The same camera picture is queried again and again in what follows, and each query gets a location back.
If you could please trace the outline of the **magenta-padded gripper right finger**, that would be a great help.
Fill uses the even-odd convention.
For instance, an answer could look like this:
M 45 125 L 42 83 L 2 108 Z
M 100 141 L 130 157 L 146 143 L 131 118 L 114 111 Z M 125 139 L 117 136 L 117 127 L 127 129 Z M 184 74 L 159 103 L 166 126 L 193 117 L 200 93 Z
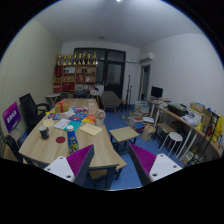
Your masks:
M 163 153 L 155 155 L 134 144 L 129 144 L 128 153 L 143 186 L 181 170 Z

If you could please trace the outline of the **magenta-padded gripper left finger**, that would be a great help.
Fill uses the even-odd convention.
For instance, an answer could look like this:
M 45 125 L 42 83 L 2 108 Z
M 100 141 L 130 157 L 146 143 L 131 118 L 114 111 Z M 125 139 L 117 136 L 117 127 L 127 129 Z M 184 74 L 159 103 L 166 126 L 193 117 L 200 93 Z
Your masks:
M 94 156 L 94 145 L 86 146 L 68 157 L 59 156 L 45 171 L 82 186 Z

